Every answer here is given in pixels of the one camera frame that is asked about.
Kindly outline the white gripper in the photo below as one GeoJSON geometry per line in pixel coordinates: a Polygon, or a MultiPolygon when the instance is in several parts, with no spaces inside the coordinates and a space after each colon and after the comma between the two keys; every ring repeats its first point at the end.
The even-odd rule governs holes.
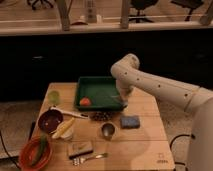
{"type": "Polygon", "coordinates": [[[131,85],[119,80],[116,81],[116,88],[120,94],[120,98],[123,101],[127,101],[133,91],[133,87],[131,85]]]}

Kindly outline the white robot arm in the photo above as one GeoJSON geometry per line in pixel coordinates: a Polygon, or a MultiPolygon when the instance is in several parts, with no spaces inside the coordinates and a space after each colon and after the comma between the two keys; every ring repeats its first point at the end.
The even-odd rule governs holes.
{"type": "Polygon", "coordinates": [[[213,171],[213,90],[139,70],[140,61],[132,53],[111,66],[118,99],[128,103],[134,87],[167,101],[194,115],[188,147],[186,171],[213,171]]]}

